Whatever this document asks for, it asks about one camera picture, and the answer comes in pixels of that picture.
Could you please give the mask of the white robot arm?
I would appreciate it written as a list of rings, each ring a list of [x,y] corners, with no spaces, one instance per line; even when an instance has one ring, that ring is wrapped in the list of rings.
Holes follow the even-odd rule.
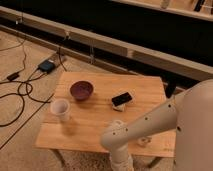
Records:
[[[176,130],[173,171],[213,171],[213,79],[183,91],[125,124],[114,120],[101,135],[113,171],[134,171],[131,140]]]

